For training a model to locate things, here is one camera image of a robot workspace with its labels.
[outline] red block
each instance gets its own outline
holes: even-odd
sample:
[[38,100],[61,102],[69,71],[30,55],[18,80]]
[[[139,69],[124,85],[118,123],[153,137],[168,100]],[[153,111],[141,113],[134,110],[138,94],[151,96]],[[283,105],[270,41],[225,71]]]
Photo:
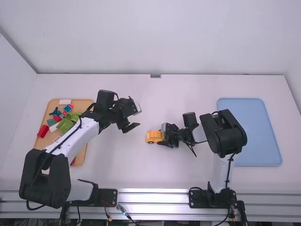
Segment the red block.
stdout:
[[53,116],[53,119],[56,121],[56,122],[59,122],[60,120],[62,120],[62,118],[58,115],[56,116]]
[[37,135],[41,138],[44,138],[44,136],[47,134],[48,130],[49,130],[49,126],[43,125]]

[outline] light blue mat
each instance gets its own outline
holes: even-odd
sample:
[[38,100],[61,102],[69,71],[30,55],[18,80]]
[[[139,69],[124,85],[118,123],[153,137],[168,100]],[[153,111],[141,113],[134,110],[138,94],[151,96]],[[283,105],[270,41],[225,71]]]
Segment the light blue mat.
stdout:
[[267,109],[257,98],[221,98],[218,110],[229,109],[246,131],[248,142],[235,161],[236,166],[279,166],[282,157]]

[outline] connector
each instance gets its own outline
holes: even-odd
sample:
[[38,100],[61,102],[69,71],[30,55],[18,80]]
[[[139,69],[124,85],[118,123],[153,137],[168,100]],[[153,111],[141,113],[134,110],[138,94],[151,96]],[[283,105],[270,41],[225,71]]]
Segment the connector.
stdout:
[[126,217],[128,217],[127,211],[121,205],[118,204],[116,206],[116,209],[119,210],[119,211],[121,211],[123,215],[125,215]]

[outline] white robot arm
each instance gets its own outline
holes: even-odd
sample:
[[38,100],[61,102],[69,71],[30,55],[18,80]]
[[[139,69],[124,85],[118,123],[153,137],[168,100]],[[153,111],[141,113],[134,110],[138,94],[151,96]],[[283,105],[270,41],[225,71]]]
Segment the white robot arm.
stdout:
[[[199,118],[201,124],[197,123],[194,112],[183,114],[184,129],[179,129],[175,124],[163,123],[161,130],[164,140],[158,144],[173,148],[178,147],[179,141],[182,141],[196,156],[193,146],[208,142],[215,153],[212,179],[208,182],[207,190],[194,187],[190,189],[190,193],[199,193],[199,208],[225,208],[232,198],[236,200],[233,197],[235,192],[231,189],[231,165],[247,143],[246,132],[228,109],[204,114]],[[190,195],[191,208],[197,208],[191,202],[195,199],[195,196]]]
[[[103,206],[98,185],[80,179],[71,180],[69,165],[83,145],[109,125],[116,123],[123,133],[140,125],[130,124],[127,119],[140,112],[140,106],[131,97],[119,99],[114,92],[100,90],[96,102],[64,136],[43,150],[32,149],[26,155],[19,196],[27,201],[27,208],[36,210],[50,206],[58,209],[70,201],[79,206]],[[47,169],[49,174],[44,174],[43,170]],[[29,201],[42,205],[32,209]]]

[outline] wooden tray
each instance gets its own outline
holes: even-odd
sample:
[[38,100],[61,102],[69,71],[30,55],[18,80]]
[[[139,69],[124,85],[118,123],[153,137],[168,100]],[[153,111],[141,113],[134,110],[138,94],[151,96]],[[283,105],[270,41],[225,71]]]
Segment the wooden tray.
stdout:
[[[59,105],[58,104],[59,101],[60,99],[52,99],[48,102],[40,128],[42,127],[42,125],[48,125],[47,120],[53,118],[52,115],[49,115],[49,113],[53,112],[53,110],[56,107],[58,107],[58,109],[63,113],[63,107],[65,107],[65,105]],[[87,109],[87,107],[89,107],[89,105],[92,104],[93,102],[94,102],[93,100],[89,100],[89,99],[72,99],[71,105],[73,105],[74,107],[71,112],[83,113]],[[52,144],[53,141],[58,136],[63,136],[63,133],[60,132],[59,130],[52,133],[48,131],[44,138],[37,137],[36,142],[34,144],[34,148],[42,150],[48,145]],[[81,166],[84,163],[86,150],[87,150],[87,145],[83,146],[80,153],[76,156],[75,162],[71,165],[71,167]]]

